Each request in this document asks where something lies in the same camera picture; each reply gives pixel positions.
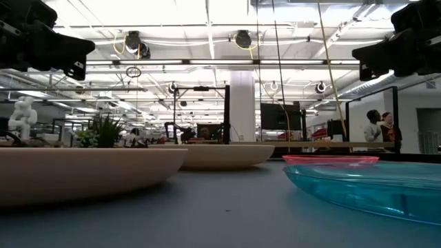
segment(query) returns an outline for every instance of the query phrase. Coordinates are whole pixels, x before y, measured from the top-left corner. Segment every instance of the planter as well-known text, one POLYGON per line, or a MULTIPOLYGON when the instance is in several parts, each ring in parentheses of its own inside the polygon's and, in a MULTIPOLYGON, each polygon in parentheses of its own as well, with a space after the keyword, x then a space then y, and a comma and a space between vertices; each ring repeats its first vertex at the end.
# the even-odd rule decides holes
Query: planter
POLYGON ((188 149, 182 169, 246 169, 265 162, 273 145, 150 145, 151 148, 188 149))
POLYGON ((0 148, 0 207, 132 191, 163 182, 185 149, 0 148))

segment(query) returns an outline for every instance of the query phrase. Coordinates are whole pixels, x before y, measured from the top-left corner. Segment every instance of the white pillar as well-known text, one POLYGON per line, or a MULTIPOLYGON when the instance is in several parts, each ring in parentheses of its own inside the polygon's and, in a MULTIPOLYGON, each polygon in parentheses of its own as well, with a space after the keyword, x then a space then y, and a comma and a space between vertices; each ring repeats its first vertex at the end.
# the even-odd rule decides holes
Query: white pillar
POLYGON ((232 141, 256 141, 253 71, 230 72, 229 85, 232 141))

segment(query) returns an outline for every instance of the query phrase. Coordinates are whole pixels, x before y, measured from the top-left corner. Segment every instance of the white robot figure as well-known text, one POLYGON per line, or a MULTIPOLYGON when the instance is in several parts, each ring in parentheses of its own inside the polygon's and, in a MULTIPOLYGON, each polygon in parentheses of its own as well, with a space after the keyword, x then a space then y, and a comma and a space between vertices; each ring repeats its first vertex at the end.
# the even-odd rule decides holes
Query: white robot figure
POLYGON ((29 139, 30 126, 37 123, 37 111, 31 108, 34 99, 30 96, 21 96, 14 106, 15 110, 9 118, 8 125, 9 130, 16 130, 20 127, 21 140, 29 139))

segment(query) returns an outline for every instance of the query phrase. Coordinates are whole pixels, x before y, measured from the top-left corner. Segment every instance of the computer monitor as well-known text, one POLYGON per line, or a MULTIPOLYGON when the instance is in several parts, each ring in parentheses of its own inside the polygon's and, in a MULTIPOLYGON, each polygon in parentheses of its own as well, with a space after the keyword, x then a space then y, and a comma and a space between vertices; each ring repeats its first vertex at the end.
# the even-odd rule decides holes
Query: computer monitor
POLYGON ((8 131, 8 118, 0 117, 0 130, 8 131))
POLYGON ((299 105, 285 105, 285 111, 280 104, 261 103, 260 121, 263 130, 288 130, 287 115, 290 130, 302 129, 302 114, 299 105))

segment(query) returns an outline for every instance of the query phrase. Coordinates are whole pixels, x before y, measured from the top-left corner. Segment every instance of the blue plastic tray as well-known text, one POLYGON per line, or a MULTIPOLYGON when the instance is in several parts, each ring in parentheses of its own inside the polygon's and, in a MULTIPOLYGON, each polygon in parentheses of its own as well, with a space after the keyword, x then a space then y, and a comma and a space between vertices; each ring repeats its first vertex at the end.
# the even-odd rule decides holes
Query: blue plastic tray
POLYGON ((330 203, 441 225, 441 165, 292 165, 284 171, 298 188, 330 203))

